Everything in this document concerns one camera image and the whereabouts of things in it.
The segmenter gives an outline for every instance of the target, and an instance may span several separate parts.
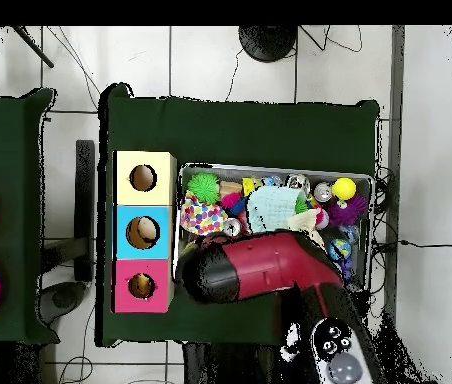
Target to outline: green table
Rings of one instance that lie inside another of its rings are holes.
[[[57,342],[38,319],[41,275],[39,127],[54,91],[0,97],[0,341]]]
[[[374,174],[379,106],[213,103],[135,99],[125,84],[100,99],[96,341],[187,340],[279,344],[279,296],[200,305],[180,287],[166,314],[110,312],[114,150],[169,151],[181,165],[207,162]]]

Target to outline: soda can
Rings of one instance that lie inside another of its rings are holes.
[[[313,191],[313,197],[320,203],[328,202],[333,197],[333,191],[327,183],[319,183]]]
[[[228,218],[224,220],[224,229],[222,232],[229,237],[236,237],[242,231],[242,224],[236,218]]]

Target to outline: green toy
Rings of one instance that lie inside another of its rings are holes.
[[[219,184],[214,174],[201,172],[194,175],[187,187],[201,203],[212,205],[219,201]]]
[[[295,202],[295,213],[303,213],[308,210],[308,205],[306,205],[306,200],[302,199],[301,196],[297,198],[297,201]]]

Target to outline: wooden toy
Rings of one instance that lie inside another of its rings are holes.
[[[114,313],[165,313],[171,302],[176,160],[168,152],[116,151]]]

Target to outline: gray tray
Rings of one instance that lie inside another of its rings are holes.
[[[313,187],[319,182],[333,183],[337,178],[348,177],[356,183],[356,193],[363,196],[368,201],[368,210],[362,216],[359,222],[359,241],[357,245],[352,246],[351,260],[355,264],[353,271],[358,276],[349,286],[352,290],[362,290],[368,287],[370,279],[370,254],[371,252],[371,231],[374,222],[374,205],[375,205],[375,181],[369,175],[362,174],[345,174],[340,172],[322,172],[310,171],[301,169],[280,169],[280,168],[259,168],[249,166],[235,166],[235,165],[203,165],[186,163],[180,167],[178,181],[178,207],[176,210],[176,230],[175,230],[175,252],[173,261],[173,276],[176,269],[176,262],[179,254],[185,247],[188,241],[188,233],[180,227],[180,210],[181,202],[187,184],[193,175],[200,172],[210,172],[215,174],[221,181],[231,181],[242,183],[242,178],[255,177],[263,178],[267,176],[279,176],[285,181],[288,174],[303,174],[305,175]],[[338,230],[326,227],[326,229],[319,231],[327,245],[328,240],[340,237]]]

